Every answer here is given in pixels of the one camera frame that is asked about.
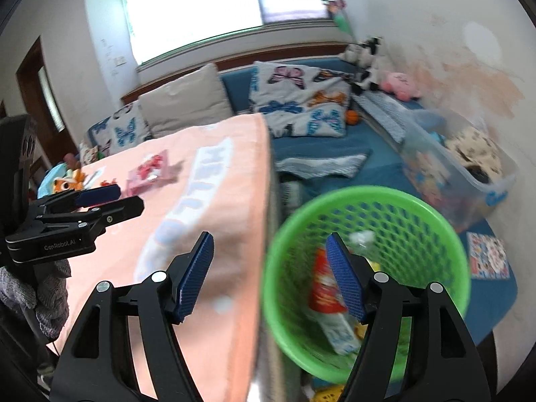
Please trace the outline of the grey sleeve forearm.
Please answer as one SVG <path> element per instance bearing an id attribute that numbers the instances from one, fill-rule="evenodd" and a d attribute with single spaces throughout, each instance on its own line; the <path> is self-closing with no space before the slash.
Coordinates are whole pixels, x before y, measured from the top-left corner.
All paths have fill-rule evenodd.
<path id="1" fill-rule="evenodd" d="M 35 287 L 1 268 L 1 301 L 22 316 L 21 307 L 33 310 L 39 328 L 49 341 L 56 341 L 69 317 L 66 281 L 71 277 L 68 260 L 56 260 L 51 271 Z"/>

